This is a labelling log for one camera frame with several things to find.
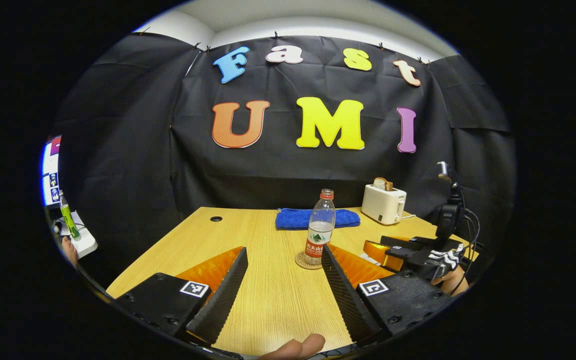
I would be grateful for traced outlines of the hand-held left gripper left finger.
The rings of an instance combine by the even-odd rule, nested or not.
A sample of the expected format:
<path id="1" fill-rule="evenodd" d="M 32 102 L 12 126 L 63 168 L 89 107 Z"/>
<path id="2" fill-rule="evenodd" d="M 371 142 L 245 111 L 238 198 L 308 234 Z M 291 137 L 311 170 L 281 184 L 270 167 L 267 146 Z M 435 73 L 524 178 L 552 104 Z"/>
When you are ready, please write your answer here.
<path id="1" fill-rule="evenodd" d="M 247 249 L 224 251 L 178 275 L 157 272 L 115 303 L 171 337 L 199 346 L 217 342 L 249 267 Z"/>

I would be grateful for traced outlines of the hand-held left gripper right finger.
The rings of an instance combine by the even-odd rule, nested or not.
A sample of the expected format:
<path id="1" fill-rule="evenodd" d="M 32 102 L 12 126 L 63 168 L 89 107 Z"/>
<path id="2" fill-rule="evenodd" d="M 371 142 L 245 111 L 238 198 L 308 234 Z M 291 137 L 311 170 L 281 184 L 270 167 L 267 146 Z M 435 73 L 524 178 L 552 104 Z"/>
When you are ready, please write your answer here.
<path id="1" fill-rule="evenodd" d="M 321 264 L 359 347 L 399 337 L 453 300 L 411 270 L 394 273 L 333 244 L 323 246 Z"/>

